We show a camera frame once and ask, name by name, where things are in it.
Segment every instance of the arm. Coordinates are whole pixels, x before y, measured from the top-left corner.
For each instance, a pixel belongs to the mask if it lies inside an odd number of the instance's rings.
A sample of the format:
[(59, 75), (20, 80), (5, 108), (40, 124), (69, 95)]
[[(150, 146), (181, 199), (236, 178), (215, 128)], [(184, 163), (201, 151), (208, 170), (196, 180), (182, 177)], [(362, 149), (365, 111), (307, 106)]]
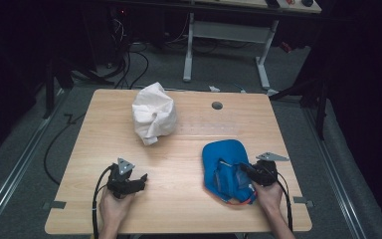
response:
[(126, 218), (134, 195), (128, 194), (122, 199), (117, 199), (106, 187), (103, 189), (99, 205), (103, 227), (100, 230), (99, 239), (116, 238), (120, 225)]
[(280, 206), (283, 192), (278, 183), (275, 182), (267, 187), (261, 187), (255, 182), (253, 185), (258, 193), (257, 200), (268, 217), (275, 237), (277, 239), (294, 239), (293, 233), (281, 215)]

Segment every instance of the crumpled white fabric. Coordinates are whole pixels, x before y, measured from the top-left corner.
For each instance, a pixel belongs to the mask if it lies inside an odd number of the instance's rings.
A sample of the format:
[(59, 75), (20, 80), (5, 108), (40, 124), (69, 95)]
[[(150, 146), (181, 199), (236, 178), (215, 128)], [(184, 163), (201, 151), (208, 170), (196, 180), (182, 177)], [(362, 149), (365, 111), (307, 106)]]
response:
[(132, 115), (135, 132), (144, 145), (151, 145), (159, 136), (175, 131), (175, 104), (158, 82), (138, 92), (132, 103)]

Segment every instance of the desk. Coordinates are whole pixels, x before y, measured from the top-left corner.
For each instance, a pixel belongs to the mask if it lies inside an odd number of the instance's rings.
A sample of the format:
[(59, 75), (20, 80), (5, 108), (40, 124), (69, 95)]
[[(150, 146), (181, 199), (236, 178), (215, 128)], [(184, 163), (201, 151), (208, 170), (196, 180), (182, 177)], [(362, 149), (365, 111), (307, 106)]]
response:
[[(55, 198), (67, 204), (65, 209), (51, 209), (46, 232), (93, 233), (96, 183), (118, 157), (135, 164), (131, 179), (148, 173), (145, 190), (136, 194), (120, 233), (270, 231), (257, 202), (231, 206), (205, 189), (201, 158), (205, 144), (226, 138), (239, 140), (251, 163), (266, 151), (287, 156), (269, 98), (260, 94), (168, 92), (176, 105), (176, 130), (160, 137), (156, 144), (144, 146), (132, 121), (136, 94), (95, 92)], [(222, 103), (223, 108), (214, 110), (213, 102)], [(277, 165), (287, 181), (290, 198), (302, 196), (290, 161)], [(294, 231), (309, 230), (311, 221), (305, 205), (291, 202)], [(285, 199), (281, 210), (286, 216)]]
[[(268, 5), (265, 1), (261, 0), (191, 0), (191, 4), (195, 2), (211, 3), (211, 4), (223, 4), (237, 7), (250, 7), (267, 9)], [(305, 7), (302, 5), (301, 0), (295, 0), (294, 4), (288, 4), (286, 0), (278, 0), (281, 8), (272, 9), (272, 11), (288, 11), (288, 12), (300, 12), (300, 13), (315, 13), (321, 12), (321, 8), (314, 1), (311, 7)], [(265, 60), (269, 52), (269, 48), (272, 44), (273, 37), (278, 26), (279, 20), (274, 20), (270, 28), (243, 26), (235, 24), (225, 23), (213, 23), (206, 21), (195, 21), (194, 14), (190, 13), (190, 21), (188, 28), (188, 49), (185, 57), (184, 66), (184, 82), (191, 81), (192, 75), (192, 45), (194, 37), (214, 38), (220, 40), (232, 40), (243, 41), (251, 43), (264, 44), (261, 55), (256, 57), (256, 65), (259, 71), (260, 81), (264, 89), (270, 88), (269, 79), (266, 74)]]

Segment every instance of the gray floor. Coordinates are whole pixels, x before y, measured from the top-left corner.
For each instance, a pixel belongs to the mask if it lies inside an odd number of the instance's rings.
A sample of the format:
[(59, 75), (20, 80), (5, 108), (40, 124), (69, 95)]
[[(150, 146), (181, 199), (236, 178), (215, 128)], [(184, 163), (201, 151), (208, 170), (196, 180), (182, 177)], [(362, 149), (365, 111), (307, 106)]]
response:
[[(144, 47), (136, 45), (133, 49), (138, 51)], [(208, 51), (210, 47), (197, 47), (196, 50)], [(148, 58), (149, 67), (136, 86), (144, 87), (159, 82), (165, 89), (171, 90), (208, 92), (209, 86), (214, 86), (221, 92), (239, 92), (243, 88), (248, 93), (265, 94), (266, 91), (261, 88), (254, 60), (260, 51), (260, 45), (250, 45), (244, 48), (218, 47), (209, 54), (196, 53), (192, 82), (184, 83), (182, 74), (185, 50), (170, 48), (160, 50), (149, 46), (141, 52)], [(309, 48), (294, 50), (288, 54), (281, 49), (271, 48), (266, 69), (272, 89), (280, 91), (290, 87), (308, 53)], [(141, 74), (145, 66), (144, 58), (131, 53), (131, 69), (127, 80), (131, 83)], [(100, 74), (105, 71), (107, 71), (105, 68), (99, 69)], [(94, 90), (99, 88), (109, 87), (76, 81), (75, 87), (70, 92), (62, 93), (58, 99), (65, 99), (60, 102), (59, 109), (44, 128), (43, 136), (31, 154), (26, 155), (23, 152), (37, 129), (44, 125), (42, 119), (45, 113), (44, 91), (38, 93), (38, 103), (14, 126), (12, 133), (0, 148), (0, 188), (5, 185), (5, 180), (12, 169), (17, 167), (20, 158), (24, 156), (28, 159), (26, 170), (19, 174), (20, 181), (8, 182), (15, 184), (15, 190), (1, 197), (7, 201), (4, 200), (3, 210), (0, 211), (0, 238), (90, 238), (90, 235), (48, 235), (44, 231), (49, 211), (44, 209), (43, 205), (54, 199), (58, 186), (46, 175), (43, 162), (50, 143), (67, 125), (68, 118), (65, 114), (72, 114), (76, 118), (85, 113)], [(312, 229), (308, 232), (295, 233), (296, 237), (382, 238), (380, 208), (346, 147), (344, 137), (334, 118), (332, 105), (327, 105), (325, 141), (319, 141), (312, 131), (313, 110), (301, 109), (297, 99), (298, 97), (286, 97), (272, 102), (302, 194), (314, 205), (308, 207)], [(63, 176), (81, 124), (82, 121), (79, 120), (68, 127), (49, 151), (48, 167), (58, 180)], [(335, 169), (337, 178), (333, 173), (330, 174), (327, 158), (331, 158), (331, 171)], [(348, 196), (348, 202), (341, 200), (342, 190), (343, 194)], [(350, 225), (353, 221), (342, 212), (342, 209), (347, 209), (345, 205), (348, 203), (351, 206), (349, 209), (355, 212), (359, 221), (358, 228), (354, 229)], [(254, 233), (250, 238), (272, 238), (272, 236), (269, 233)]]

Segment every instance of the blue fabric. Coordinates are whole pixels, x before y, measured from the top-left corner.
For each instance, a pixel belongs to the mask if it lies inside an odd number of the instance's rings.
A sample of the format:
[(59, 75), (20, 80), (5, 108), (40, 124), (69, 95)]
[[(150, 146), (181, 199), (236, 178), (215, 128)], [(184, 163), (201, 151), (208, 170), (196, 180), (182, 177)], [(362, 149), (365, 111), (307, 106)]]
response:
[(240, 169), (249, 164), (244, 146), (235, 139), (208, 143), (203, 148), (204, 184), (225, 202), (235, 198), (240, 202), (255, 199), (251, 179)]

